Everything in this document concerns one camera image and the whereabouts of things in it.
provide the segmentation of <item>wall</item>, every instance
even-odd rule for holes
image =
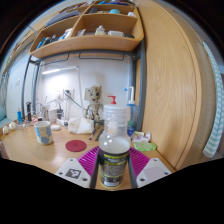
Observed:
[[[21,108],[22,83],[24,79],[26,64],[29,59],[29,53],[26,51],[12,66],[9,75],[6,112],[7,117],[11,120],[17,119],[17,108]],[[32,101],[32,80],[33,80],[34,65],[30,64],[27,71],[27,79],[25,86],[24,102]]]
[[[124,88],[129,85],[130,74],[130,58],[126,57],[124,61],[85,59],[80,60],[78,57],[70,57],[66,62],[53,63],[51,65],[41,66],[38,78],[38,100],[36,103],[44,104],[56,99],[56,91],[64,88],[74,89],[73,99],[81,105],[78,83],[78,71],[76,69],[62,70],[51,74],[41,74],[44,71],[49,71],[57,68],[68,68],[79,66],[81,77],[82,98],[84,99],[85,88],[90,88],[93,85],[102,86],[102,96],[100,102],[110,104],[112,99],[108,95],[116,96],[116,102],[120,105],[127,103],[128,93]],[[59,100],[63,110],[66,107],[65,100]],[[70,117],[80,116],[82,110],[71,100],[68,103],[67,119]],[[84,108],[87,108],[89,101],[83,100]],[[56,104],[50,104],[50,108],[55,108]]]

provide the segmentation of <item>label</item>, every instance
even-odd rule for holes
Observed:
[[[112,154],[99,148],[100,181],[107,187],[116,187],[121,184],[129,151]]]

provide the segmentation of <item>desk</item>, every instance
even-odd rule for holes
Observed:
[[[28,126],[27,129],[10,131],[8,135],[2,135],[0,138],[5,144],[10,160],[34,165],[55,174],[68,158],[78,158],[88,150],[98,146],[99,142],[95,141],[95,138],[99,130],[96,131],[93,139],[89,140],[90,135],[76,135],[69,133],[67,128],[61,127],[60,131],[52,131],[53,143],[49,145],[41,145],[37,142],[34,126]],[[65,144],[71,140],[82,140],[87,144],[87,148],[81,152],[70,152],[65,148]],[[144,154],[149,158],[159,158],[172,173],[175,172],[158,151],[144,152]],[[95,188],[108,190],[100,183],[99,169]],[[116,190],[124,189],[131,189],[128,163],[126,164],[123,182],[116,188]]]

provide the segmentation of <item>white mug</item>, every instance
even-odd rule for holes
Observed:
[[[37,141],[40,144],[48,145],[53,141],[50,121],[38,121],[34,124]]]

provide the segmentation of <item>pink coaster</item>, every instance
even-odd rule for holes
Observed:
[[[71,152],[80,152],[86,148],[86,143],[80,140],[72,140],[66,143],[65,147]]]

